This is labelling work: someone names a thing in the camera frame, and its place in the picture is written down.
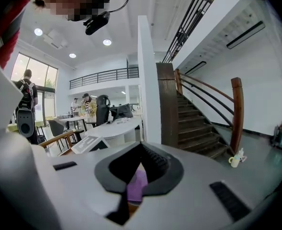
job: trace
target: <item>white cup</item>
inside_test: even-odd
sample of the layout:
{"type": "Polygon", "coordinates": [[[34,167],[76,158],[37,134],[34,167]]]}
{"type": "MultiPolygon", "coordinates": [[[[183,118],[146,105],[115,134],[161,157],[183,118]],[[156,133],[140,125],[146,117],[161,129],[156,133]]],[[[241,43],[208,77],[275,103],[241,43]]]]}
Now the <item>white cup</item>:
{"type": "Polygon", "coordinates": [[[231,167],[236,168],[238,166],[238,163],[240,163],[240,159],[235,159],[234,157],[231,157],[228,162],[230,163],[231,167]]]}

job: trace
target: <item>red object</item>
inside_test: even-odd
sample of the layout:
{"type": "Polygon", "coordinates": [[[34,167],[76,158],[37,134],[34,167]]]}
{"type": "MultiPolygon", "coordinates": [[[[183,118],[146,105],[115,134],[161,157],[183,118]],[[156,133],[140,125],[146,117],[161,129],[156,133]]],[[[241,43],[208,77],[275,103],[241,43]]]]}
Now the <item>red object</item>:
{"type": "MultiPolygon", "coordinates": [[[[0,20],[0,37],[2,34],[8,29],[10,26],[11,22],[21,13],[23,8],[27,5],[27,3],[30,0],[18,0],[15,2],[13,7],[10,9],[8,13],[6,13],[0,20]]],[[[14,47],[17,43],[18,35],[19,35],[19,30],[14,34],[12,38],[9,39],[9,41],[4,44],[0,48],[0,67],[2,69],[5,68],[7,62],[10,59],[10,56],[14,50],[14,47]]]]}

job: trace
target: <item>metal railing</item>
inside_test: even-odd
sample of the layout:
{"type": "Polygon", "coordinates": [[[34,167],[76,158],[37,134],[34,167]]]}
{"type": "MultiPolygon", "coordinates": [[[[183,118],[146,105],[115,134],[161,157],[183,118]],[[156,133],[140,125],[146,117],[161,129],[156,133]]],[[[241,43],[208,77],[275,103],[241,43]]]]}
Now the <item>metal railing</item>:
{"type": "Polygon", "coordinates": [[[74,89],[81,86],[99,83],[99,82],[113,81],[119,79],[134,79],[134,78],[139,78],[138,67],[102,71],[69,81],[69,89],[74,89]]]}
{"type": "Polygon", "coordinates": [[[214,0],[192,0],[175,37],[167,50],[162,61],[163,63],[170,63],[173,61],[213,1],[214,0]]]}

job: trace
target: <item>window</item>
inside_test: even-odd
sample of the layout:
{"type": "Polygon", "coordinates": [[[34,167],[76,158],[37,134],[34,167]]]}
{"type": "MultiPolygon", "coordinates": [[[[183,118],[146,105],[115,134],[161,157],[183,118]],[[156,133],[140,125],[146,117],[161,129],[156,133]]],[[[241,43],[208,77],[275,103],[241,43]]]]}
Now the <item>window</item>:
{"type": "Polygon", "coordinates": [[[58,70],[53,67],[48,68],[47,76],[46,76],[46,81],[45,81],[45,87],[48,88],[55,88],[56,85],[56,74],[58,70]]]}
{"type": "Polygon", "coordinates": [[[32,72],[31,82],[35,85],[44,86],[47,68],[48,65],[34,59],[30,59],[27,69],[30,69],[32,72]]]}
{"type": "Polygon", "coordinates": [[[28,56],[18,54],[15,61],[11,80],[19,81],[23,79],[26,69],[32,72],[31,82],[36,85],[38,90],[38,105],[35,106],[35,120],[44,121],[55,116],[55,87],[58,69],[44,64],[28,56]]]}
{"type": "Polygon", "coordinates": [[[14,64],[13,72],[11,75],[12,81],[19,81],[23,78],[24,72],[27,68],[29,57],[18,54],[16,62],[14,64]]]}
{"type": "Polygon", "coordinates": [[[31,81],[35,85],[52,89],[55,88],[58,69],[22,54],[18,54],[17,56],[13,67],[11,80],[21,80],[26,69],[31,70],[31,81]]]}

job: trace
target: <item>backpack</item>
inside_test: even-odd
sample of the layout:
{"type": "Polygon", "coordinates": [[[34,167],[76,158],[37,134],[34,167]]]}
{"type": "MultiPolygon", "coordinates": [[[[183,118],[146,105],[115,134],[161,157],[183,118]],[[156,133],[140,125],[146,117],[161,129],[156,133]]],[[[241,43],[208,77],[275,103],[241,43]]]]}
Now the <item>backpack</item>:
{"type": "Polygon", "coordinates": [[[20,87],[20,91],[23,94],[23,98],[20,101],[18,108],[30,109],[32,110],[34,107],[34,91],[33,91],[33,83],[28,84],[23,79],[20,80],[23,85],[20,87]]]}

